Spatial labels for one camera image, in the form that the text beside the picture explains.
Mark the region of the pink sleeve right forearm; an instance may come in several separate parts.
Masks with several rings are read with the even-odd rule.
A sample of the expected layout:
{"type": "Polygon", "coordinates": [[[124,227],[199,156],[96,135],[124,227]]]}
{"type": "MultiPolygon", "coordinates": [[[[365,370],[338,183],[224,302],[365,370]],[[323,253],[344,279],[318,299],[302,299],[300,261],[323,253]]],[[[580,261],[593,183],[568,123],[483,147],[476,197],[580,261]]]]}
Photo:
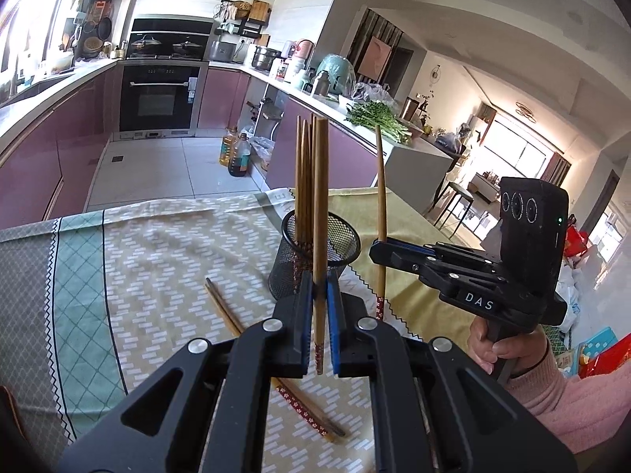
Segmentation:
{"type": "Polygon", "coordinates": [[[609,374],[567,378],[547,352],[510,379],[507,391],[574,454],[614,437],[630,412],[630,364],[609,374]]]}

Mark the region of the right hand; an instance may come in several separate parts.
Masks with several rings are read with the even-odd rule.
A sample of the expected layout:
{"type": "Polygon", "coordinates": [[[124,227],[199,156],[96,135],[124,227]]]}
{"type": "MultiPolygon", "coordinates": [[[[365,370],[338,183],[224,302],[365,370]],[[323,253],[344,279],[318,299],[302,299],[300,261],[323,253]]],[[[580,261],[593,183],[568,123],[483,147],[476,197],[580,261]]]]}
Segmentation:
{"type": "Polygon", "coordinates": [[[487,374],[493,372],[499,360],[514,361],[512,372],[522,374],[538,365],[549,351],[549,341],[540,329],[497,341],[489,339],[488,333],[488,321],[476,316],[467,339],[469,356],[487,374]]]}

